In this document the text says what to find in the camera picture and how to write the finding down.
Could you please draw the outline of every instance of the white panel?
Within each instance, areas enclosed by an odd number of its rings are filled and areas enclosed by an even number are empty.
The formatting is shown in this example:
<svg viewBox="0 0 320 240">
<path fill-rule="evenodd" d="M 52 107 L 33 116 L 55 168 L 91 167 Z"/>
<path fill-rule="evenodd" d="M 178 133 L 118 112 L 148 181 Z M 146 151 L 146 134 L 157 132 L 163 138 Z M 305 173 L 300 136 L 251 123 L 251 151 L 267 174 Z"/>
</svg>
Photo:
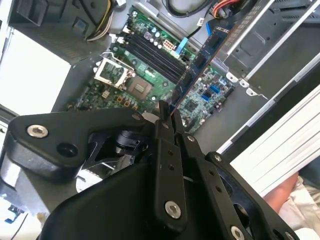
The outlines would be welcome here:
<svg viewBox="0 0 320 240">
<path fill-rule="evenodd" d="M 262 196 L 320 155 L 320 85 L 231 165 Z"/>
<path fill-rule="evenodd" d="M 0 66 L 0 104 L 19 115 L 51 112 L 70 64 L 14 30 Z"/>
</svg>

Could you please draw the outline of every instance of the black ram slot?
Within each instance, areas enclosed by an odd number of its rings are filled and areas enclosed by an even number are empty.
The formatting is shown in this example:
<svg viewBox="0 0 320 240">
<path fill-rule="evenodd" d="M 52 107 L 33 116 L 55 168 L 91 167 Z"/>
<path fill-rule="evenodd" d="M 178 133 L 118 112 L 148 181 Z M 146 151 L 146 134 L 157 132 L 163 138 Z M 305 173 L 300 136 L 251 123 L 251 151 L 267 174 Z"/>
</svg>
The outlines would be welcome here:
<svg viewBox="0 0 320 240">
<path fill-rule="evenodd" d="M 132 44 L 131 47 L 134 47 L 137 51 L 145 53 L 146 51 L 146 47 L 143 44 Z M 162 67 L 166 67 L 167 69 L 169 69 L 172 73 L 177 74 L 178 76 L 181 76 L 183 74 L 183 71 L 178 71 L 176 68 L 174 68 L 174 66 L 172 64 L 166 63 L 165 61 L 163 61 L 160 57 L 155 56 L 154 54 L 148 54 L 148 56 L 152 57 L 155 61 L 157 61 L 158 63 L 161 63 Z"/>
<path fill-rule="evenodd" d="M 180 63 L 177 59 L 168 56 L 167 55 L 168 53 L 164 52 L 161 49 L 158 49 L 157 47 L 155 47 L 151 42 L 149 42 L 144 37 L 141 37 L 141 36 L 135 34 L 132 36 L 132 40 L 134 40 L 138 44 L 144 43 L 148 47 L 148 51 L 150 53 L 155 54 L 156 56 L 161 58 L 164 62 L 172 65 L 177 71 L 180 71 L 182 73 L 185 71 L 185 66 L 182 63 Z"/>
<path fill-rule="evenodd" d="M 139 58 L 141 61 L 147 63 L 151 68 L 153 68 L 155 71 L 163 75 L 165 78 L 167 78 L 170 82 L 177 84 L 180 77 L 177 74 L 172 73 L 169 69 L 166 67 L 163 67 L 161 63 L 155 62 L 154 59 L 150 59 L 147 56 L 143 55 L 140 51 L 137 51 L 134 47 L 128 46 L 126 48 L 128 52 L 135 55 L 137 58 Z"/>
</svg>

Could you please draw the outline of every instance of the chip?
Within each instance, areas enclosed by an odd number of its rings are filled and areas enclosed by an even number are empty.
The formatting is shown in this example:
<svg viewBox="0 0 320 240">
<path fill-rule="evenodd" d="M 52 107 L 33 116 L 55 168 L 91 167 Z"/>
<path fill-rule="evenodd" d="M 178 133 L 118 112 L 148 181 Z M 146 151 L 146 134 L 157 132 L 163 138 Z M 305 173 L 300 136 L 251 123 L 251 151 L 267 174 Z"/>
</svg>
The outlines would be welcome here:
<svg viewBox="0 0 320 240">
<path fill-rule="evenodd" d="M 128 91 L 140 100 L 146 99 L 151 89 L 152 85 L 139 76 L 132 78 L 128 86 Z"/>
<path fill-rule="evenodd" d="M 221 37 L 214 35 L 207 43 L 207 46 L 214 49 L 218 47 L 220 40 L 221 40 Z"/>
<path fill-rule="evenodd" d="M 198 55 L 197 58 L 194 60 L 194 65 L 200 69 L 206 62 L 206 58 L 202 55 Z"/>
<path fill-rule="evenodd" d="M 198 107 L 198 104 L 192 100 L 188 101 L 187 104 L 185 105 L 185 109 L 190 112 L 193 112 L 197 107 Z"/>
<path fill-rule="evenodd" d="M 183 85 L 184 85 L 185 87 L 187 87 L 187 86 L 191 83 L 192 80 L 193 80 L 193 79 L 192 79 L 191 73 L 190 73 L 190 72 L 187 72 L 187 73 L 184 75 L 184 78 L 183 78 L 183 80 L 182 80 Z"/>
<path fill-rule="evenodd" d="M 179 92 L 177 92 L 177 90 L 174 90 L 171 96 L 172 104 L 175 104 L 178 101 L 179 97 L 180 97 Z"/>
</svg>

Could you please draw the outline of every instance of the silver metal frame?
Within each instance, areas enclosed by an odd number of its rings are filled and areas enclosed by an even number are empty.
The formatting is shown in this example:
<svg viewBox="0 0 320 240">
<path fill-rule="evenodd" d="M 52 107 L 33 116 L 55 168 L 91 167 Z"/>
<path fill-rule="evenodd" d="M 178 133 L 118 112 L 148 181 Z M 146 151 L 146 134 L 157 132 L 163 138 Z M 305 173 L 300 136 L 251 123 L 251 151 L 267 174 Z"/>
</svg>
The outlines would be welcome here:
<svg viewBox="0 0 320 240">
<path fill-rule="evenodd" d="M 216 58 L 224 62 L 250 32 L 254 25 L 259 21 L 263 14 L 269 9 L 274 1 L 275 0 L 260 0 L 257 2 L 257 4 L 240 23 L 240 25 L 232 29 L 230 36 L 224 41 L 223 46 L 216 54 Z"/>
<path fill-rule="evenodd" d="M 252 126 L 264 113 L 266 113 L 276 102 L 275 99 L 284 91 L 292 82 L 299 82 L 313 67 L 320 63 L 320 52 L 305 65 L 288 83 L 281 88 L 259 111 L 256 112 L 235 134 L 233 134 L 217 152 L 223 154 L 232 144 L 234 139 L 244 128 Z"/>
<path fill-rule="evenodd" d="M 261 61 L 245 76 L 248 81 L 261 66 L 271 57 L 272 54 L 291 36 L 291 34 L 308 18 L 310 14 L 320 5 L 320 0 L 315 0 L 305 11 L 305 13 L 285 32 L 270 51 L 261 59 Z"/>
</svg>

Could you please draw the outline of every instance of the black cable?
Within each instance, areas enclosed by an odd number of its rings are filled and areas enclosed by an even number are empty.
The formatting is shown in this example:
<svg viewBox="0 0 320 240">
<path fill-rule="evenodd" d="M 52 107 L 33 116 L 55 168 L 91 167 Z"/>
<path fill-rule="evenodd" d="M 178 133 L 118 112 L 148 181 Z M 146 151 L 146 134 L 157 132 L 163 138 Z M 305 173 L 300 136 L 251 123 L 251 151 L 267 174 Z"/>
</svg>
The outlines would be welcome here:
<svg viewBox="0 0 320 240">
<path fill-rule="evenodd" d="M 25 220 L 26 220 L 27 217 L 28 217 L 28 213 L 25 215 L 24 219 L 23 219 L 22 222 L 21 222 L 21 225 L 20 225 L 19 228 L 16 230 L 16 232 L 15 232 L 15 234 L 12 236 L 11 240 L 13 240 L 13 239 L 16 237 L 16 235 L 17 235 L 18 232 L 20 231 L 22 225 L 25 223 Z"/>
<path fill-rule="evenodd" d="M 206 16 L 208 15 L 208 13 L 210 12 L 210 9 L 212 8 L 212 5 L 209 6 L 208 10 L 205 12 L 205 15 L 204 15 L 204 19 L 206 18 Z M 198 26 L 196 28 L 196 30 L 194 30 L 192 33 L 190 33 L 186 38 L 187 39 L 190 39 L 193 35 L 195 35 L 197 32 L 199 32 L 199 30 L 201 29 L 202 26 Z"/>
<path fill-rule="evenodd" d="M 213 0 L 206 0 L 203 4 L 201 4 L 200 6 L 198 6 L 196 9 L 194 9 L 192 11 L 178 12 L 171 6 L 170 0 L 165 0 L 165 3 L 164 3 L 164 0 L 162 0 L 162 3 L 164 5 L 164 7 L 166 8 L 166 10 L 168 11 L 168 13 L 170 13 L 175 18 L 180 18 L 180 19 L 197 14 L 198 12 L 202 11 L 202 9 L 208 7 L 212 2 L 213 2 Z"/>
<path fill-rule="evenodd" d="M 87 8 L 87 6 L 85 5 L 84 0 L 79 0 L 79 2 L 80 2 L 80 4 L 81 4 L 83 10 L 85 11 L 85 14 L 86 14 L 86 15 L 88 16 L 88 18 L 90 19 L 90 21 L 91 21 L 95 26 L 97 26 L 98 24 L 97 24 L 96 20 L 94 19 L 94 17 L 91 15 L 91 13 L 90 13 L 89 9 Z"/>
</svg>

